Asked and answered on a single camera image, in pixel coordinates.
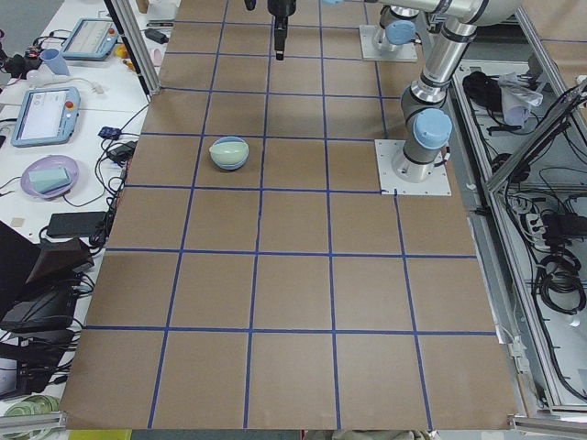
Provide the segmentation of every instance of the metal mounting plate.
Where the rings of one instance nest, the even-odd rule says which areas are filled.
[[[382,194],[388,195],[450,195],[449,178],[443,166],[434,168],[434,171],[425,181],[411,183],[400,179],[392,169],[393,155],[404,147],[404,140],[375,140],[377,152],[377,168],[379,169],[379,183]]]
[[[360,48],[363,51],[363,59],[368,61],[399,61],[399,62],[417,62],[418,55],[415,53],[413,43],[404,44],[400,49],[394,52],[381,52],[373,47],[373,35],[378,26],[361,25]]]

